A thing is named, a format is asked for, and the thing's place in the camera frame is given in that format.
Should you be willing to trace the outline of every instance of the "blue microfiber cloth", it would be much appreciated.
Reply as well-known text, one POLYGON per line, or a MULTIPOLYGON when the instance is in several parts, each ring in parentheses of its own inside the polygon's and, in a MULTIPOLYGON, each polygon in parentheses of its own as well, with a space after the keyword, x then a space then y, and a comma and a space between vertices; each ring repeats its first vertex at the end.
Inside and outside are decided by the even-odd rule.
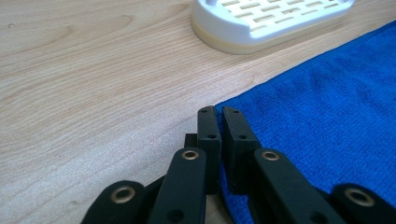
MULTIPOLYGON (((396 207, 396 21, 216 105, 219 118, 225 105, 313 186, 358 184, 396 207)), ((232 195, 225 178, 222 169, 233 220, 253 223, 247 196, 232 195)))

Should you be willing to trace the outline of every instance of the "slotted grate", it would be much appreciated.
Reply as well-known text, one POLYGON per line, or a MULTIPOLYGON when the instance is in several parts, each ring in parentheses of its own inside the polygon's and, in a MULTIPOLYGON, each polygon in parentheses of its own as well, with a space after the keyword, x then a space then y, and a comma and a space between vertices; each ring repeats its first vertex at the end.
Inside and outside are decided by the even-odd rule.
POLYGON ((344 4, 344 0, 219 0, 250 32, 344 4))

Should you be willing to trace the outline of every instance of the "white plastic tray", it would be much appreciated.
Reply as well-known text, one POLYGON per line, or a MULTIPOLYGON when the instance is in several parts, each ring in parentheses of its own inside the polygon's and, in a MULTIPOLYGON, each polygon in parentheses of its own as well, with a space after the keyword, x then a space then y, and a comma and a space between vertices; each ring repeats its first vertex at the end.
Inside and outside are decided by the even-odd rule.
POLYGON ((247 54, 338 22, 354 0, 194 0, 191 25, 209 46, 247 54))

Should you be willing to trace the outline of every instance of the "black linkage arm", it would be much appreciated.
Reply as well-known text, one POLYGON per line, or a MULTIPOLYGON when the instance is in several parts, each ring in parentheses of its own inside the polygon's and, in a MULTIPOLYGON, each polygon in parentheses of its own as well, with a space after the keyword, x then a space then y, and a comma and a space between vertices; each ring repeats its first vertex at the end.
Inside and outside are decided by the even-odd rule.
POLYGON ((215 108, 200 109, 197 133, 186 134, 165 176, 146 187, 126 180, 107 187, 82 223, 205 223, 205 196, 219 192, 221 159, 229 190, 248 195, 254 223, 396 223, 395 208, 369 189, 315 189, 286 155, 262 148, 241 111, 223 107, 222 124, 221 139, 215 108))

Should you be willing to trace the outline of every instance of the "wooden table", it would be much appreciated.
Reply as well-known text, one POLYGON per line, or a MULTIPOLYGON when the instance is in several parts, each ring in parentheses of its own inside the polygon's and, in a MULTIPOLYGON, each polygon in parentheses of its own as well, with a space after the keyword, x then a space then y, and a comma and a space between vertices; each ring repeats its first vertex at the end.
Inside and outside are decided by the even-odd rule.
MULTIPOLYGON (((0 223, 78 223, 108 185, 163 175, 196 112, 396 18, 360 0, 333 28, 248 56, 204 44, 191 0, 0 2, 0 223)), ((231 222, 209 197, 206 223, 231 222)))

